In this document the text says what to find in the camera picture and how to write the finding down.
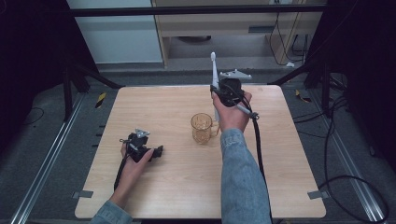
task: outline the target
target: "denim sleeve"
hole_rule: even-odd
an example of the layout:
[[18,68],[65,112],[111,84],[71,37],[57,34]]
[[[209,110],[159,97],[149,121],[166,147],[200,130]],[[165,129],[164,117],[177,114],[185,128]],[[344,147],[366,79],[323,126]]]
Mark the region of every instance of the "denim sleeve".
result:
[[268,223],[268,191],[259,166],[238,129],[221,134],[221,220],[230,223]]
[[107,201],[99,209],[90,223],[132,223],[132,217],[113,202]]

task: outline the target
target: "human hand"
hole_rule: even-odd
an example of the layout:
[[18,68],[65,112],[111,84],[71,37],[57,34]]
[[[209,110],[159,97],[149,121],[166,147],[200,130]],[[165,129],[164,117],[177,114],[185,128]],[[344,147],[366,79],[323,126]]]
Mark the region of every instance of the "human hand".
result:
[[[128,202],[128,196],[138,178],[143,174],[144,168],[152,156],[154,149],[149,150],[139,162],[135,162],[131,157],[128,157],[125,166],[122,169],[119,185],[110,198],[110,201],[124,208]],[[126,144],[122,144],[122,157],[126,153]]]
[[[250,102],[252,95],[250,92],[245,91],[245,97]],[[244,132],[248,125],[248,115],[236,106],[227,107],[223,105],[218,95],[214,92],[212,92],[212,99],[213,105],[219,112],[219,126],[221,131],[224,132],[227,129],[236,128]]]

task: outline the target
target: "tabletop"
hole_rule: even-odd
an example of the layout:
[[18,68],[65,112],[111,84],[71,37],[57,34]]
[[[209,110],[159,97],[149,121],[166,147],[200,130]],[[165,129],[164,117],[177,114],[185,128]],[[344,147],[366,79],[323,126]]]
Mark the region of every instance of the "tabletop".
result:
[[[321,199],[307,192],[318,187],[304,154],[283,92],[278,86],[243,85],[259,113],[262,160],[273,218],[324,217]],[[163,145],[134,186],[125,210],[133,218],[221,218],[221,151],[218,136],[199,145],[191,135],[191,117],[214,118],[209,86],[125,87],[119,90],[92,162],[76,216],[93,217],[113,193],[121,162],[120,139],[135,128],[149,131],[147,147]],[[257,161],[252,122],[247,147]]]

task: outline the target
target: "glass cup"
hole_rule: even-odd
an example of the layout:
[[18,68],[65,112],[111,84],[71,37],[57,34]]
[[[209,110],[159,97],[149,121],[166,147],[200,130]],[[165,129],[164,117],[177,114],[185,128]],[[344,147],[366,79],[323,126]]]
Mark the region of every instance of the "glass cup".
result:
[[[216,126],[217,129],[212,131],[212,127]],[[191,127],[192,138],[198,144],[207,143],[211,137],[217,136],[219,132],[219,125],[214,125],[212,118],[205,113],[199,113],[192,116]]]

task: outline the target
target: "wall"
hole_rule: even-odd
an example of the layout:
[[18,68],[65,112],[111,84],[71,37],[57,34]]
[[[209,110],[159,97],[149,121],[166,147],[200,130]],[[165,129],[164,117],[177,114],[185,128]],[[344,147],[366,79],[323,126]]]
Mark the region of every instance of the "wall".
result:
[[[151,7],[149,0],[67,0],[70,8]],[[98,68],[162,63],[153,16],[76,18]]]

